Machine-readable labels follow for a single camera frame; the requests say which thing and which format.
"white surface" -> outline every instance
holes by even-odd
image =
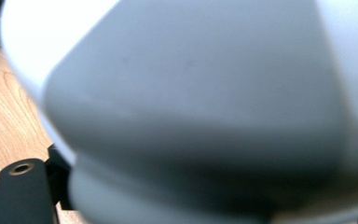
[[[119,0],[6,1],[1,11],[0,44],[22,87],[43,108],[48,75],[103,15]],[[68,162],[75,153],[39,113],[49,136]]]

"blurry gray object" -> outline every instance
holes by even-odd
[[[346,4],[119,1],[38,102],[76,153],[76,208],[93,223],[357,219],[358,11]]]

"wood grain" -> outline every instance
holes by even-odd
[[[51,140],[33,102],[20,87],[0,50],[0,170],[14,161],[45,160]],[[76,212],[60,213],[61,223],[85,223]]]

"metal ring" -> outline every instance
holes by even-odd
[[[26,162],[13,167],[8,173],[10,175],[23,175],[34,168],[34,164]]]

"wooden floor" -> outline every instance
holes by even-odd
[[[0,50],[0,170],[14,161],[45,160],[50,144],[33,102],[19,86]],[[76,212],[59,213],[62,224],[85,223]]]

